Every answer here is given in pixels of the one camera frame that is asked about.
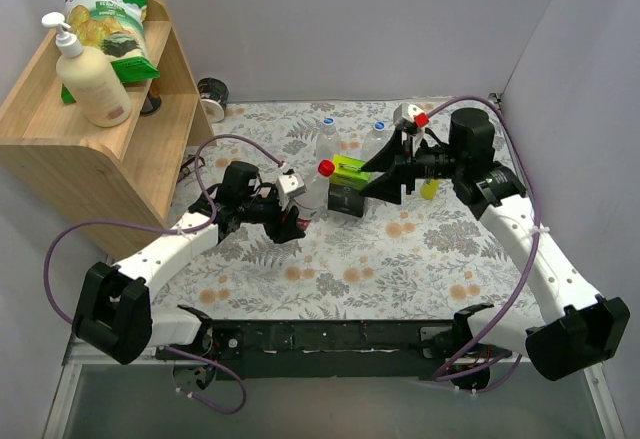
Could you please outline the wooden shelf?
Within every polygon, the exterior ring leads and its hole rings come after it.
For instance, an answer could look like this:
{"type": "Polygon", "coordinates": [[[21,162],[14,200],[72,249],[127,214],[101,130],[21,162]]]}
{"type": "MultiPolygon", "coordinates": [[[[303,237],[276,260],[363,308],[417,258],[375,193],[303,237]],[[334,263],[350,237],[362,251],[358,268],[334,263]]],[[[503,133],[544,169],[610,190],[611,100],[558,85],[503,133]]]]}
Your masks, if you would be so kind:
{"type": "Polygon", "coordinates": [[[83,230],[116,259],[155,239],[155,233],[138,231],[136,225],[169,227],[185,150],[213,135],[162,0],[148,0],[144,28],[160,76],[128,85],[133,110],[124,123],[100,128],[76,105],[63,103],[53,33],[45,35],[1,107],[2,165],[73,223],[126,222],[124,228],[90,224],[83,230]],[[141,116],[152,81],[162,105],[141,116]]]}

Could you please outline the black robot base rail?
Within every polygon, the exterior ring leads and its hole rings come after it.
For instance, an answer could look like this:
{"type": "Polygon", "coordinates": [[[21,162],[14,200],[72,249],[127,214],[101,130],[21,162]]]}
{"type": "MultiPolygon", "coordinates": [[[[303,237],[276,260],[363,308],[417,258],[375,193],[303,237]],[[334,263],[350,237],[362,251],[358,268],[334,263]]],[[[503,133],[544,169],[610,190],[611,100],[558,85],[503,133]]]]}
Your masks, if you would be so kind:
{"type": "Polygon", "coordinates": [[[216,320],[196,349],[243,379],[429,380],[467,338],[453,320],[216,320]]]}

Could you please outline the black tape roll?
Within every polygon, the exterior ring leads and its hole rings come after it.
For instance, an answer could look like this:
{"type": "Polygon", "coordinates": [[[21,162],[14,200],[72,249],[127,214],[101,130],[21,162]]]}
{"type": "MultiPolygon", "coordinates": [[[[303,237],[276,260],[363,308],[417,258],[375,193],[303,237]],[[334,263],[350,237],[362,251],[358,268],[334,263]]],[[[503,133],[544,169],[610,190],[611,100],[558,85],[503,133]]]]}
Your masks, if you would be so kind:
{"type": "Polygon", "coordinates": [[[225,118],[229,89],[227,85],[215,78],[202,78],[197,83],[200,102],[209,120],[213,123],[225,118]]]}

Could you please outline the green Gillette razor box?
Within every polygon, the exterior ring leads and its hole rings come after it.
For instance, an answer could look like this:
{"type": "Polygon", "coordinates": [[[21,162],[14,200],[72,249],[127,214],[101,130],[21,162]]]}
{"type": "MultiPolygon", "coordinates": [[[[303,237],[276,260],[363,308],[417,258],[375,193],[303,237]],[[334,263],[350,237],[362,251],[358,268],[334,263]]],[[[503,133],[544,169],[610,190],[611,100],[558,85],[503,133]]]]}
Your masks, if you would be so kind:
{"type": "Polygon", "coordinates": [[[329,211],[362,218],[366,198],[361,194],[371,179],[369,172],[362,171],[365,162],[343,155],[334,155],[334,173],[329,178],[327,207],[329,211]]]}

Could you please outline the red bottle cap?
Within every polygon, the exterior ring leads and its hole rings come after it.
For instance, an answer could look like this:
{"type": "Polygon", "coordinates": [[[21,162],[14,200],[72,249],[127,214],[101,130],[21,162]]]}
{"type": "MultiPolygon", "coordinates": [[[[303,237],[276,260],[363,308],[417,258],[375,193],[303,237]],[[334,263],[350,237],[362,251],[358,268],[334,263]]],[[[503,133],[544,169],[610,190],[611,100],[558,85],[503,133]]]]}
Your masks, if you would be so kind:
{"type": "Polygon", "coordinates": [[[322,160],[318,164],[317,171],[323,177],[330,177],[335,171],[335,165],[330,160],[322,160]]]}

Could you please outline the red label water bottle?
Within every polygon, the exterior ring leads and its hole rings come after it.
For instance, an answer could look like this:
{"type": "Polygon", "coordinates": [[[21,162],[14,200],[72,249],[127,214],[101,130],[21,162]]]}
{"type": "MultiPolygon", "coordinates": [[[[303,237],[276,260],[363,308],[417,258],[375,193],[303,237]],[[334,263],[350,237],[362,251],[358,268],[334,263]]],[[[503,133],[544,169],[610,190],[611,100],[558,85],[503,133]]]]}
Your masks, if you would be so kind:
{"type": "Polygon", "coordinates": [[[328,197],[331,176],[321,176],[317,168],[304,179],[306,192],[293,200],[293,205],[299,210],[298,224],[304,232],[328,197]]]}

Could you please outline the yellow bottle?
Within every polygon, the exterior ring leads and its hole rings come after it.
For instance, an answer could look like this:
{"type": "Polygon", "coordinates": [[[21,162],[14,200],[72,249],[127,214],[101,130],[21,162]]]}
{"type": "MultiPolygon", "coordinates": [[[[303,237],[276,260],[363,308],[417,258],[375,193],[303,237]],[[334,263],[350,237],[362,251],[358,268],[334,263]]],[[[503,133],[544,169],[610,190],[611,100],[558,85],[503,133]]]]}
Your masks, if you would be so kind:
{"type": "Polygon", "coordinates": [[[420,195],[425,200],[433,200],[440,187],[439,179],[425,179],[420,187],[420,195]]]}

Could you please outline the clear plastic bottle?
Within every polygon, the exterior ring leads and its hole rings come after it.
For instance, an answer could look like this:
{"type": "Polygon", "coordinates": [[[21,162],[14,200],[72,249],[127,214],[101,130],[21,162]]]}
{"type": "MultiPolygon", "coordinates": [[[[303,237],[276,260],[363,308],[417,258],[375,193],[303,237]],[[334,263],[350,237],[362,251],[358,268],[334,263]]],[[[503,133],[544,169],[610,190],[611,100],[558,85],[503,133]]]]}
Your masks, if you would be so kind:
{"type": "Polygon", "coordinates": [[[386,145],[390,138],[387,126],[382,131],[376,131],[373,125],[371,130],[366,134],[362,144],[360,159],[364,162],[372,159],[386,145]]]}
{"type": "Polygon", "coordinates": [[[315,158],[317,162],[322,160],[332,161],[341,152],[341,137],[334,125],[325,126],[323,120],[320,125],[320,132],[316,140],[315,158]]]}

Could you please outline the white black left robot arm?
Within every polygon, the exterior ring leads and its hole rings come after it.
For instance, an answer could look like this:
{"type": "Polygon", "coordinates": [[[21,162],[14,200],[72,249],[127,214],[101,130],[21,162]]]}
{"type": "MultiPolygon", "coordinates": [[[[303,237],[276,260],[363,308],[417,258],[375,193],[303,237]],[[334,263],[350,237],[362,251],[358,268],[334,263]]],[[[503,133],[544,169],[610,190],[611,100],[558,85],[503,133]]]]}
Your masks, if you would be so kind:
{"type": "Polygon", "coordinates": [[[304,190],[293,170],[264,183],[256,166],[232,162],[222,182],[208,187],[170,234],[113,265],[89,269],[72,321],[74,335],[123,365],[148,347],[171,346],[193,359],[210,354],[212,319],[189,306],[156,307],[155,297],[194,258],[243,224],[262,225],[277,244],[302,238],[291,201],[304,190]]]}

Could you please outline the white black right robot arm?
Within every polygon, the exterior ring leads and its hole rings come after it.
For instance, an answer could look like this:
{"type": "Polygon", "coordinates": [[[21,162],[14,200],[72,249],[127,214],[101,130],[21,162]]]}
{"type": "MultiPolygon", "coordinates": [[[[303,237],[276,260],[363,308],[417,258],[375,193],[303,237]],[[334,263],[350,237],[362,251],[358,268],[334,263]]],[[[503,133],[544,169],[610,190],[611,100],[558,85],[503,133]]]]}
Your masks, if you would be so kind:
{"type": "Polygon", "coordinates": [[[619,298],[605,298],[573,266],[537,216],[519,177],[496,161],[495,128],[478,108],[450,115],[447,141],[428,142],[428,114],[414,104],[394,112],[394,131],[363,169],[377,173],[362,195],[399,204],[419,179],[448,179],[456,197],[498,240],[521,273],[501,309],[467,307],[453,319],[446,366],[486,346],[528,358],[556,381],[611,359],[630,319],[619,298]]]}

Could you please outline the cassava chips bag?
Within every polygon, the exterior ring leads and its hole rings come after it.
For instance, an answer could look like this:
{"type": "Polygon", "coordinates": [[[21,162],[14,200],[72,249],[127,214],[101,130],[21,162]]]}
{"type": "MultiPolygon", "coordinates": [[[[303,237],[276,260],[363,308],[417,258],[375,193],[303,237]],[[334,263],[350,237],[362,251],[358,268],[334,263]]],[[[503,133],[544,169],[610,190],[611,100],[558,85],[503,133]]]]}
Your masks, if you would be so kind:
{"type": "Polygon", "coordinates": [[[147,0],[65,0],[64,14],[81,44],[100,50],[128,84],[159,76],[145,38],[147,7],[147,0]]]}

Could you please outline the cream lotion pump bottle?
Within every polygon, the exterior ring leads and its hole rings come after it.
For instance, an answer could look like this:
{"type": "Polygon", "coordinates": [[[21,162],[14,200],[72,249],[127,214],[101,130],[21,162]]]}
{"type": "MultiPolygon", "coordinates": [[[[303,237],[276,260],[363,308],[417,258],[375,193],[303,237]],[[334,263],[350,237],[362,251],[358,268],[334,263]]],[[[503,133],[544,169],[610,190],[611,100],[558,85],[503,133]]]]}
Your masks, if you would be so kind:
{"type": "Polygon", "coordinates": [[[125,122],[132,101],[104,53],[85,47],[62,13],[45,14],[41,24],[56,33],[55,44],[61,52],[56,73],[86,119],[101,128],[125,122]]]}

